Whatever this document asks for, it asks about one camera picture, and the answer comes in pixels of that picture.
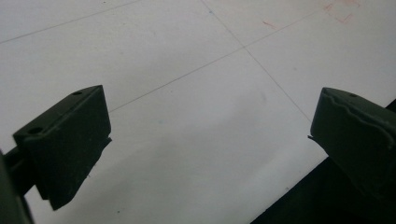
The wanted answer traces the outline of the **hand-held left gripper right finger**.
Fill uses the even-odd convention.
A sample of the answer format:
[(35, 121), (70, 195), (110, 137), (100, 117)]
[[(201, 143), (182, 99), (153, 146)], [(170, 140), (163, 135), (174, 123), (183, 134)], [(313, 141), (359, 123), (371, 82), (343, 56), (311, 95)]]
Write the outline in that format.
[(396, 204), (396, 112), (324, 88), (310, 133), (362, 194)]

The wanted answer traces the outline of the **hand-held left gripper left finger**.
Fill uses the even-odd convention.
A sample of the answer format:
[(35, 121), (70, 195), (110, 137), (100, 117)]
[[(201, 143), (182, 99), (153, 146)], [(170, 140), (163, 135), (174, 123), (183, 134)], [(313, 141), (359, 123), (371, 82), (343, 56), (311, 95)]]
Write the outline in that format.
[(37, 187), (57, 210), (70, 203), (111, 142), (101, 85), (75, 91), (13, 134), (6, 154), (11, 180), (24, 195)]

